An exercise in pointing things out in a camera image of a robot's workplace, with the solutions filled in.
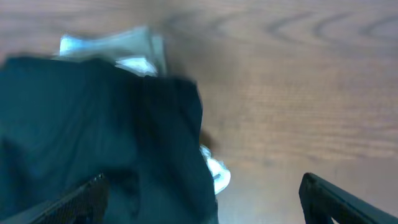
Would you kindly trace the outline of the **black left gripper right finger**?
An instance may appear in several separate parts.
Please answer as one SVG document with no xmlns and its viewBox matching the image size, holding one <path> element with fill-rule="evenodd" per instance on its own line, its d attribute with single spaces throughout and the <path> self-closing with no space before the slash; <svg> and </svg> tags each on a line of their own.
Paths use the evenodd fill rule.
<svg viewBox="0 0 398 224">
<path fill-rule="evenodd" d="M 397 217 L 313 173 L 303 175 L 298 194 L 306 224 L 397 224 Z"/>
</svg>

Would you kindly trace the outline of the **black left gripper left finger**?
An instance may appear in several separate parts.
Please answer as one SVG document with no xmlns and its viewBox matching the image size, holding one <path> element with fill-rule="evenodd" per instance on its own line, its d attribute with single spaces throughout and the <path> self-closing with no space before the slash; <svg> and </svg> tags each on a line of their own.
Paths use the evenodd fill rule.
<svg viewBox="0 0 398 224">
<path fill-rule="evenodd" d="M 108 206 L 109 182 L 99 174 L 54 201 L 42 202 L 1 224 L 100 224 Z"/>
</svg>

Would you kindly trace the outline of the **black shorts with grey waistband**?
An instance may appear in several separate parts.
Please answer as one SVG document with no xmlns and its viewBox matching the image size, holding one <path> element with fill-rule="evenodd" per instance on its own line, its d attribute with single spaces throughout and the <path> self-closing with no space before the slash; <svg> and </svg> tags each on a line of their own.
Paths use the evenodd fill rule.
<svg viewBox="0 0 398 224">
<path fill-rule="evenodd" d="M 1 218 L 104 174 L 105 223 L 217 223 L 196 84 L 100 59 L 1 67 Z"/>
</svg>

